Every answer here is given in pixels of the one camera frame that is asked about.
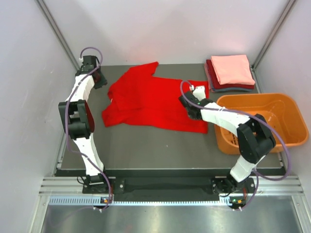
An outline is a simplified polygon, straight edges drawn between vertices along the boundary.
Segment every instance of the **pink folded cloth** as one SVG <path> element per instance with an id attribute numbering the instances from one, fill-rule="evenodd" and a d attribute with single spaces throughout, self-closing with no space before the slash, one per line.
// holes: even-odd
<path id="1" fill-rule="evenodd" d="M 211 61 L 220 85 L 254 85 L 246 55 L 212 56 Z"/>

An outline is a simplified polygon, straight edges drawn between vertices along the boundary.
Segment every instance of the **metal corner post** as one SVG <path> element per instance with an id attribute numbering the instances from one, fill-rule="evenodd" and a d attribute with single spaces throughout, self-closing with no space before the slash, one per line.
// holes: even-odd
<path id="1" fill-rule="evenodd" d="M 281 29 L 282 25 L 284 24 L 286 18 L 288 17 L 290 11 L 293 9 L 296 2 L 297 2 L 297 0 L 289 0 L 287 2 L 281 16 L 279 17 L 276 24 L 274 25 L 271 33 L 269 34 L 269 36 L 268 36 L 267 40 L 265 41 L 261 51 L 259 52 L 258 56 L 256 57 L 253 65 L 252 65 L 252 68 L 254 69 L 254 71 L 258 67 L 259 63 L 262 61 L 264 55 L 266 54 L 267 50 L 269 49 L 270 45 L 272 44 L 273 40 L 275 39 L 277 33 Z"/>
<path id="2" fill-rule="evenodd" d="M 76 61 L 71 49 L 69 48 L 64 36 L 62 35 L 61 31 L 59 30 L 59 28 L 58 28 L 52 14 L 50 13 L 47 5 L 45 4 L 44 0 L 35 0 L 35 2 L 37 3 L 38 7 L 42 11 L 44 17 L 47 19 L 49 25 L 51 26 L 51 29 L 55 33 L 59 43 L 63 47 L 63 49 L 64 49 L 65 53 L 67 54 L 68 58 L 70 59 L 72 65 L 76 69 L 79 69 L 78 62 Z"/>

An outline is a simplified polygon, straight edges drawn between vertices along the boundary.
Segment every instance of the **white wall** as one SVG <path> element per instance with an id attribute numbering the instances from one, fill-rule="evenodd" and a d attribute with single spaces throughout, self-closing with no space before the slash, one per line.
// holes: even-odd
<path id="1" fill-rule="evenodd" d="M 23 233 L 57 155 L 57 105 L 75 70 L 35 1 L 3 2 L 0 22 L 0 232 Z"/>
<path id="2" fill-rule="evenodd" d="M 264 92 L 283 92 L 297 102 L 311 131 L 311 1 L 299 0 L 260 63 L 257 74 Z M 311 205 L 311 140 L 291 149 L 298 174 Z"/>
<path id="3" fill-rule="evenodd" d="M 104 65 L 202 63 L 245 53 L 254 62 L 286 0 L 45 0 L 75 56 Z"/>

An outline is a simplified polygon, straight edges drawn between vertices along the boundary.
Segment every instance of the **orange laundry basket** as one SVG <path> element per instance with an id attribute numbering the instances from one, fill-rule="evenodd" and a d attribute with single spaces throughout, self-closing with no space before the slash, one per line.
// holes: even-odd
<path id="1" fill-rule="evenodd" d="M 252 115 L 261 114 L 282 137 L 287 147 L 304 144 L 309 132 L 295 101 L 284 94 L 243 94 L 222 96 L 219 106 L 241 110 Z M 217 144 L 226 154 L 240 154 L 238 140 L 231 132 L 215 125 Z M 283 151 L 279 139 L 271 152 Z"/>

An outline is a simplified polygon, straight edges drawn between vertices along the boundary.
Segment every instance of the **dark red folded cloth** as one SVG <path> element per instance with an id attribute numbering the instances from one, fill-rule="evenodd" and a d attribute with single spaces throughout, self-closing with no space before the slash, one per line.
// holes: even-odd
<path id="1" fill-rule="evenodd" d="M 153 77 L 158 62 L 130 68 L 111 85 L 111 104 L 102 112 L 106 127 L 125 123 L 148 125 L 162 129 L 207 133 L 207 123 L 191 120 L 179 102 L 181 80 Z M 190 81 L 194 86 L 207 82 Z M 184 92 L 189 91 L 187 84 Z"/>
<path id="2" fill-rule="evenodd" d="M 207 68 L 209 70 L 209 74 L 210 74 L 210 79 L 213 82 L 213 86 L 215 89 L 223 89 L 223 88 L 231 88 L 231 87 L 239 87 L 239 88 L 245 88 L 245 89 L 254 89 L 254 85 L 245 85 L 245 84 L 223 84 L 220 85 L 212 64 L 212 61 L 207 59 L 206 60 L 207 63 Z"/>

